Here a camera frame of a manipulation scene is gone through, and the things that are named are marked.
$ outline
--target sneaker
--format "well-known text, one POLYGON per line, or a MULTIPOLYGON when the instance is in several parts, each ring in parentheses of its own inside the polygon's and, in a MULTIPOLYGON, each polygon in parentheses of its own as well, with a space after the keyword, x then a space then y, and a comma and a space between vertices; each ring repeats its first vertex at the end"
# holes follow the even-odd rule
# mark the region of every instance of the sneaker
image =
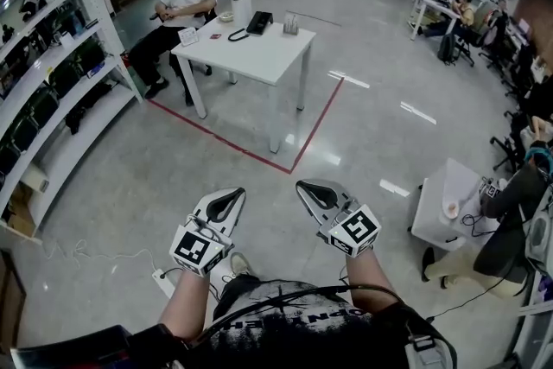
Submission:
POLYGON ((253 272, 251 271, 251 267, 250 267, 250 264, 248 263, 248 260, 246 260, 244 255, 241 254, 240 252, 234 252, 231 255, 231 269, 232 269, 232 273, 235 276, 253 275, 253 272))
POLYGON ((429 282, 430 279, 426 277, 426 268, 428 268, 431 264, 435 263, 434 258, 434 250, 432 248, 427 248, 427 250, 424 252, 423 255, 423 272, 421 273, 421 279, 426 283, 429 282))
POLYGON ((162 83, 154 83, 149 87, 149 90, 144 94, 144 98, 147 100, 153 99, 162 89, 169 86, 169 82, 163 79, 162 83))

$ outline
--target white t-shirt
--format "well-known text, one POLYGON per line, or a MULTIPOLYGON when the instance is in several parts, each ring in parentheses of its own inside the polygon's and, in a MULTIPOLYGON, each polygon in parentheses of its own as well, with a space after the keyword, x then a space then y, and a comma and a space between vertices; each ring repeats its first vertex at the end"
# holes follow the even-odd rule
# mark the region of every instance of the white t-shirt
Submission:
MULTIPOLYGON (((203 0, 162 0, 162 3, 167 6, 168 9, 180 9, 190 5, 196 5, 197 3, 202 2, 203 0)), ((191 16, 180 16, 175 17, 174 19, 166 20, 163 23, 163 26, 166 27, 194 27, 201 28, 204 26, 206 20, 202 17, 191 16)))

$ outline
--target electrical outlet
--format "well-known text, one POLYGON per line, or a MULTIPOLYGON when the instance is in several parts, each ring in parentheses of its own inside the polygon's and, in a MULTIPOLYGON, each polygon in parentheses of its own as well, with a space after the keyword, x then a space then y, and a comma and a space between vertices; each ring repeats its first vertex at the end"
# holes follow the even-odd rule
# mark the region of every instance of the electrical outlet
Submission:
POLYGON ((162 274, 163 270, 158 269, 152 274, 152 277, 156 281, 157 285, 162 289, 162 291, 165 292, 165 295, 168 298, 171 298, 173 296, 173 292, 175 292, 175 286, 170 282, 167 276, 164 276, 162 278, 162 274))

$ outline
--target glossy floor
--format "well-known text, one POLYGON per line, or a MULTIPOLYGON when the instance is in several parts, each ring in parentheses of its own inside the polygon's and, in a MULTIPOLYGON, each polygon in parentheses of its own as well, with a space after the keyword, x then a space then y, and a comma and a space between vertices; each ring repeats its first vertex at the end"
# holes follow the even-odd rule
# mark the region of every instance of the glossy floor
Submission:
MULTIPOLYGON (((126 45, 154 26, 148 21, 154 2, 141 0, 119 15, 126 45)), ((488 140, 508 131, 502 114, 512 108, 497 76, 481 60, 475 68, 463 60, 446 67, 435 56, 438 41, 411 41, 410 0, 254 0, 254 8, 273 12, 279 22, 285 10, 322 19, 301 19, 302 27, 318 33, 305 124, 290 115, 291 130, 284 134, 290 148, 269 157, 258 120, 264 92, 242 80, 232 88, 221 86, 215 76, 198 72, 207 102, 220 97, 216 131, 288 165, 299 150, 292 147, 308 137, 336 77, 348 76, 296 169, 287 174, 272 168, 152 104, 129 106, 76 169, 49 214, 46 252, 3 234, 28 291, 21 345, 69 339, 117 323, 131 332, 154 324, 167 298, 151 278, 148 252, 139 252, 148 249, 156 267, 171 267, 168 248, 177 225, 203 194, 222 187, 247 190, 233 240, 256 273, 336 284, 344 257, 315 236, 314 221, 296 197, 295 182, 308 177, 340 181, 371 207, 384 228, 376 253, 398 293, 421 315, 481 292, 469 282, 447 291, 438 282, 422 283, 425 244, 406 229, 418 185, 448 157, 491 174, 499 152, 488 140), (239 112, 233 113, 234 107, 239 112), (75 253, 81 239, 86 244, 75 253), (137 253, 115 260, 84 255, 137 253)), ((219 0, 218 11, 226 9, 228 2, 219 0)), ((191 115, 179 99, 180 84, 163 72, 171 87, 160 101, 191 115)), ((209 106, 216 108, 213 101, 209 106)), ((456 347, 461 368, 484 368, 503 358, 519 304, 486 295, 435 325, 456 347)))

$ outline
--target black t-shirt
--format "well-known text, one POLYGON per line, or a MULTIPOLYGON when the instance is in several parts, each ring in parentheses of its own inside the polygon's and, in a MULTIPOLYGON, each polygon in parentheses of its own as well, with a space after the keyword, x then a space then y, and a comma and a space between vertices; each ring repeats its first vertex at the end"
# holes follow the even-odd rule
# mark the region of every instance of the black t-shirt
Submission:
MULTIPOLYGON (((311 288, 311 284, 280 280, 262 283, 239 297, 229 313, 311 288)), ((350 363, 406 368, 408 328, 414 335, 435 332, 413 309, 400 303, 371 316, 338 296, 302 296, 231 321, 191 352, 190 363, 240 368, 350 363)))

